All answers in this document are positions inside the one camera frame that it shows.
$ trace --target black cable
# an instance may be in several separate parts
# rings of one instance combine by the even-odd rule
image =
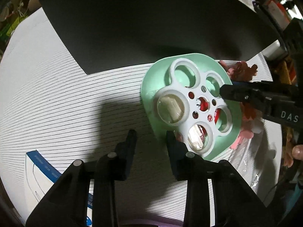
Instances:
[[[268,193],[266,194],[266,196],[265,196],[265,198],[263,200],[263,203],[265,202],[267,196],[270,194],[270,192],[274,188],[280,187],[283,183],[287,183],[287,182],[291,181],[294,178],[294,176],[297,173],[297,170],[299,168],[300,163],[301,163],[300,160],[294,159],[294,163],[292,164],[291,167],[289,167],[286,170],[286,172],[285,172],[284,176],[282,177],[282,179],[279,182],[277,182],[274,186],[272,186],[271,189],[268,191]]]

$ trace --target white lined paper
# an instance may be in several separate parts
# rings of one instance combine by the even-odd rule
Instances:
[[[258,64],[257,78],[268,80],[260,56],[250,63]],[[119,218],[183,220],[187,183],[175,181],[166,149],[156,143],[140,103],[141,82],[150,66],[88,76],[42,9],[18,26],[0,64],[0,176],[24,219],[30,213],[23,189],[26,152],[37,149],[63,173],[75,159],[86,162],[110,152],[129,129],[136,129],[131,174],[116,183]],[[227,150],[216,161],[230,155]]]

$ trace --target red object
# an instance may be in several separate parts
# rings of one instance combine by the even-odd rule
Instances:
[[[232,66],[228,66],[223,60],[219,64],[227,72],[229,78],[233,81],[251,81],[253,76],[257,75],[258,66],[256,64],[251,67],[247,66],[245,61],[238,61]]]
[[[296,71],[295,71],[294,67],[292,66],[289,70],[290,81],[292,82],[295,77],[296,77]]]
[[[201,101],[200,110],[205,112],[208,109],[208,103],[203,97],[200,97],[199,100]]]
[[[201,126],[201,125],[198,125],[198,128],[199,128],[199,130],[200,130],[200,132],[201,132],[200,139],[201,139],[201,141],[202,141],[203,144],[204,144],[205,138],[206,138],[206,136],[207,136],[207,132],[206,132],[205,128],[204,128],[203,126]]]
[[[208,120],[209,122],[212,121],[212,116],[211,116],[210,114],[207,116],[207,120]]]
[[[221,108],[217,108],[215,110],[215,124],[217,123],[218,119],[219,119],[219,116],[220,116],[220,112],[221,112]]]

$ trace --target mint green tray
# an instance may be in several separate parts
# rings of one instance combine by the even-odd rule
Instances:
[[[225,70],[220,66],[220,64],[214,59],[203,54],[186,54],[167,57],[158,60],[155,64],[153,64],[144,76],[141,85],[141,99],[154,134],[158,141],[163,145],[165,144],[166,131],[175,130],[176,128],[167,125],[154,115],[153,108],[155,104],[153,102],[153,98],[159,89],[170,85],[169,66],[174,60],[178,58],[186,58],[193,61],[202,72],[213,70],[221,76],[225,84],[231,84],[231,80],[229,79]],[[187,72],[186,74],[182,70],[176,70],[175,76],[184,86],[190,86],[192,85],[192,82],[195,81],[194,75],[190,72]],[[234,101],[225,102],[228,105],[228,108],[232,115],[233,127],[227,136],[218,137],[216,139],[212,152],[204,158],[206,160],[214,159],[214,157],[229,148],[231,144],[236,140],[240,132],[242,120],[240,104]]]

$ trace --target black panel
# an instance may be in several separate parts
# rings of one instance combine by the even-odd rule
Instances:
[[[278,38],[238,0],[40,1],[87,74],[186,53],[249,60]]]

